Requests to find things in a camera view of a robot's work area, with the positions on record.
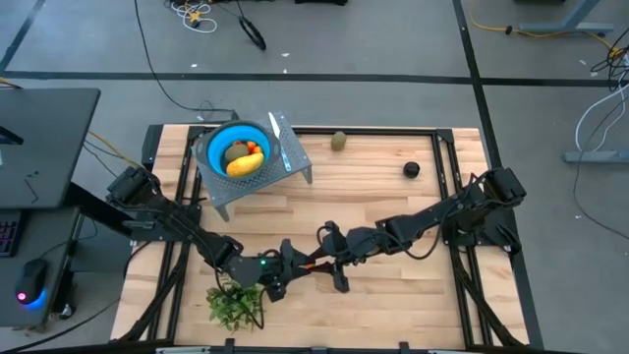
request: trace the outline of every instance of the white cable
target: white cable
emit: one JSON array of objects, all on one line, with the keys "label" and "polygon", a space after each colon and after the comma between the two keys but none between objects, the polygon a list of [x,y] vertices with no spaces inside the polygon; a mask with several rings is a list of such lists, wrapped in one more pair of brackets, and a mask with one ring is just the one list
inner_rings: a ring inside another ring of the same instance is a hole
[{"label": "white cable", "polygon": [[197,19],[197,21],[199,22],[212,22],[214,24],[214,28],[212,30],[195,29],[192,26],[188,25],[188,21],[190,20],[190,14],[188,13],[188,11],[186,11],[186,6],[188,6],[189,8],[195,9],[195,12],[199,12],[202,15],[208,14],[210,11],[212,11],[212,9],[209,7],[208,4],[202,4],[200,6],[199,4],[200,3],[195,3],[195,4],[181,5],[181,6],[175,7],[175,3],[173,2],[173,3],[170,3],[170,8],[173,9],[180,18],[182,18],[182,22],[186,29],[193,30],[199,33],[212,33],[216,31],[216,29],[218,29],[218,24],[213,19],[204,19],[201,17]]},{"label": "white cable", "polygon": [[618,115],[618,117],[616,117],[616,119],[613,120],[613,122],[611,122],[611,124],[609,124],[609,126],[607,126],[607,128],[605,128],[604,132],[602,133],[602,140],[600,141],[600,144],[593,149],[593,151],[598,151],[599,148],[602,147],[602,145],[605,143],[605,140],[607,139],[607,132],[609,131],[609,129],[611,127],[613,127],[614,124],[616,124],[625,114],[625,111],[627,110],[627,106],[625,104],[625,94],[624,91],[627,89],[627,87],[629,87],[629,85],[625,86],[624,88],[622,88],[622,81],[624,80],[625,76],[627,75],[627,72],[625,71],[622,76],[620,77],[620,80],[618,80],[618,90],[610,95],[608,95],[607,97],[601,99],[600,101],[598,101],[597,103],[593,104],[592,106],[590,106],[590,108],[588,108],[586,110],[585,113],[583,113],[583,116],[581,116],[581,119],[579,119],[579,123],[577,123],[577,129],[575,129],[574,132],[574,142],[577,145],[577,149],[579,151],[583,151],[581,149],[581,145],[579,144],[579,130],[581,129],[581,124],[585,121],[586,117],[588,116],[588,114],[590,113],[590,111],[592,109],[594,109],[596,106],[598,106],[599,104],[607,101],[608,99],[616,96],[617,94],[620,94],[623,102],[622,102],[622,111],[620,112],[620,114]]}]

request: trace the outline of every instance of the potted plant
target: potted plant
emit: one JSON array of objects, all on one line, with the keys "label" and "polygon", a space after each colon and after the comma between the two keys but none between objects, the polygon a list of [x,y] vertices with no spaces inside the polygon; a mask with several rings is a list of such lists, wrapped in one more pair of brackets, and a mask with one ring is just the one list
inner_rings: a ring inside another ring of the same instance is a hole
[{"label": "potted plant", "polygon": [[205,298],[209,304],[211,313],[209,320],[218,320],[219,325],[231,330],[232,333],[249,327],[254,330],[254,321],[244,308],[247,308],[251,314],[258,316],[261,311],[261,291],[259,285],[244,288],[232,279],[223,279],[221,281],[225,292],[218,288],[207,290]]}]

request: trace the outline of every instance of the keyboard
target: keyboard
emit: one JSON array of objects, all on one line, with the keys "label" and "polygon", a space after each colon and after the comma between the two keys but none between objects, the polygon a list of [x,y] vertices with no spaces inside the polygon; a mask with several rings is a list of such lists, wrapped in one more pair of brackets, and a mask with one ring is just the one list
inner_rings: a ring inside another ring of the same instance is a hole
[{"label": "keyboard", "polygon": [[13,257],[18,251],[21,220],[20,211],[0,211],[0,258]]}]

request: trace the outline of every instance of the computer mouse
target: computer mouse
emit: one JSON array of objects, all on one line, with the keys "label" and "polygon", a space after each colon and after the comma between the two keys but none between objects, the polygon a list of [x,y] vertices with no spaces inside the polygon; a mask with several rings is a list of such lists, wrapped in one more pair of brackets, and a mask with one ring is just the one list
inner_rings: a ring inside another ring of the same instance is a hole
[{"label": "computer mouse", "polygon": [[47,263],[36,259],[27,262],[22,268],[22,276],[16,284],[16,299],[28,305],[39,298],[46,280]]}]

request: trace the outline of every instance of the wooden tabletop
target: wooden tabletop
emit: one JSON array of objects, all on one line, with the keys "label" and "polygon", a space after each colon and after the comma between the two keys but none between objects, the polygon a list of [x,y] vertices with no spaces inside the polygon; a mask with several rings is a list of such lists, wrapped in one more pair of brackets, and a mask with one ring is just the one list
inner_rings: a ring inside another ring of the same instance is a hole
[{"label": "wooden tabletop", "polygon": [[[153,173],[168,198],[175,195],[188,128],[166,125],[162,131]],[[453,133],[462,178],[467,182],[471,173],[480,175],[487,169],[480,133],[477,129],[453,129]],[[300,140],[313,162],[311,185],[297,174],[266,187],[228,205],[229,222],[204,201],[201,226],[239,240],[245,245],[245,256],[278,248],[284,238],[308,254],[318,247],[315,232],[327,220],[334,220],[346,232],[358,226],[374,227],[376,220],[415,213],[440,201],[429,138],[349,136],[340,152],[329,148],[329,136],[303,135]],[[442,151],[452,192],[445,148]],[[404,163],[411,160],[422,168],[414,180],[401,173]],[[194,171],[193,164],[187,196]],[[201,196],[207,197],[205,189]],[[434,237],[433,228],[411,251],[423,254]],[[149,245],[129,266],[112,338],[129,330],[153,297],[163,248],[160,243]],[[516,338],[528,342],[508,256],[497,247],[478,247],[477,254],[488,303]],[[452,264],[443,245],[424,261],[403,253],[379,256],[364,265],[346,266],[345,272],[349,293],[336,292],[326,274],[295,280],[288,285],[285,299],[271,304],[264,297],[264,330],[231,333],[209,320],[205,296],[215,286],[213,270],[193,248],[175,342],[223,345],[225,338],[233,337],[239,346],[396,348],[400,341],[408,341],[411,348],[464,348]],[[469,298],[468,303],[474,337],[481,343],[476,306]],[[168,311],[169,305],[164,306],[161,337]]]}]

